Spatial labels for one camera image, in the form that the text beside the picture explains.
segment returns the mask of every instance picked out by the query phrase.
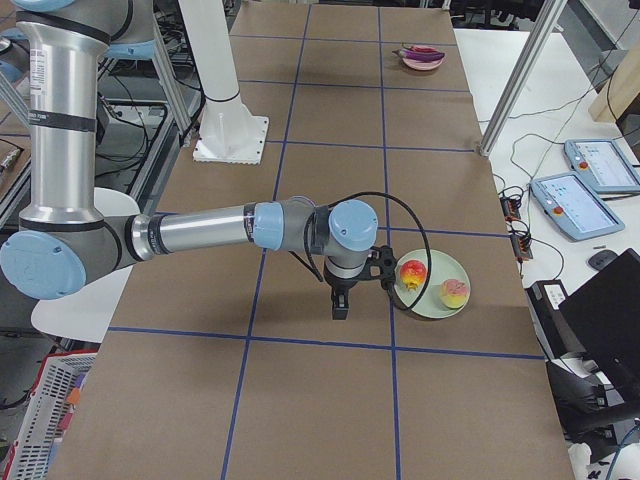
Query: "red apple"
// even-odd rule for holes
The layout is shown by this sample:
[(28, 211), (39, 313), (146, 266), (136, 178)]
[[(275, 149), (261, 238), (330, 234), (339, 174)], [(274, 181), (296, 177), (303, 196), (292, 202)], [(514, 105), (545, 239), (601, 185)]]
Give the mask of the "red apple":
[(400, 280), (407, 290), (416, 290), (427, 279), (427, 267), (420, 260), (409, 260), (400, 267)]

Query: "label sticker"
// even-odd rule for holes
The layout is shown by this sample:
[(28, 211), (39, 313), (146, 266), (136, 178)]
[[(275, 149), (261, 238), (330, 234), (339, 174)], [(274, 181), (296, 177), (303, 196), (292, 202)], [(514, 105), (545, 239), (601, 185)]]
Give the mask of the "label sticker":
[(560, 304), (565, 301), (564, 292), (560, 285), (545, 285), (544, 289), (547, 292), (547, 297), (553, 309), (559, 310)]
[(29, 81), (31, 84), (31, 95), (45, 95), (45, 79), (47, 77), (47, 52), (44, 50), (31, 49), (30, 60), (31, 74)]

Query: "white basket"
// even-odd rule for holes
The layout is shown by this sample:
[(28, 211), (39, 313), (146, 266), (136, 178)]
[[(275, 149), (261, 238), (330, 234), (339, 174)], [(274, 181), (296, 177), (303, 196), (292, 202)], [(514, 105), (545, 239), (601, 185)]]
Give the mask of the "white basket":
[(80, 374), (93, 366), (96, 354), (50, 355), (42, 363), (17, 440), (11, 447), (3, 480), (45, 479), (53, 440), (69, 411), (66, 399)]

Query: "plate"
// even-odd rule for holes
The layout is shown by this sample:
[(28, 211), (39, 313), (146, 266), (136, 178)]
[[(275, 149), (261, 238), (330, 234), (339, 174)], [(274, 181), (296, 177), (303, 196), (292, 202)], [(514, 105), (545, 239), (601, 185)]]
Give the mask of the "plate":
[[(411, 305), (420, 293), (418, 288), (415, 291), (407, 290), (400, 280), (400, 268), (405, 262), (409, 260), (420, 260), (425, 265), (427, 264), (427, 254), (424, 249), (414, 250), (404, 255), (398, 260), (398, 266), (396, 267), (396, 294), (400, 301), (405, 305)], [(426, 318), (446, 318), (451, 315), (455, 315), (462, 310), (467, 303), (460, 308), (449, 308), (442, 300), (438, 293), (440, 292), (440, 284), (445, 280), (455, 278), (460, 282), (464, 282), (469, 287), (469, 297), (471, 297), (471, 282), (467, 272), (464, 271), (462, 265), (460, 265), (453, 257), (438, 250), (431, 250), (431, 280), (429, 280), (429, 286), (427, 291), (418, 302), (418, 304), (411, 309), (412, 312), (417, 313), (421, 317)]]
[(428, 70), (435, 70), (442, 65), (444, 58), (436, 60), (435, 62), (421, 62), (420, 60), (411, 60), (410, 58), (403, 58), (402, 61), (409, 68), (426, 72)]

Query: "metal frame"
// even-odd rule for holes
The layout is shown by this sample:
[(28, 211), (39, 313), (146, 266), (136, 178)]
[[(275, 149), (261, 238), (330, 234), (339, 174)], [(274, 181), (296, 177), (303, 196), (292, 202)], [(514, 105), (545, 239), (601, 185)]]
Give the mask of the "metal frame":
[(536, 20), (535, 27), (520, 53), (516, 66), (513, 68), (513, 72), (507, 81), (507, 86), (504, 92), (502, 92), (502, 96), (493, 112), (489, 125), (487, 125), (485, 134), (482, 137), (482, 142), (478, 145), (478, 153), (480, 153), (480, 155), (488, 157), (491, 150), (493, 150), (520, 96), (520, 92), (524, 88), (525, 82), (566, 4), (567, 0), (546, 0), (544, 3)]

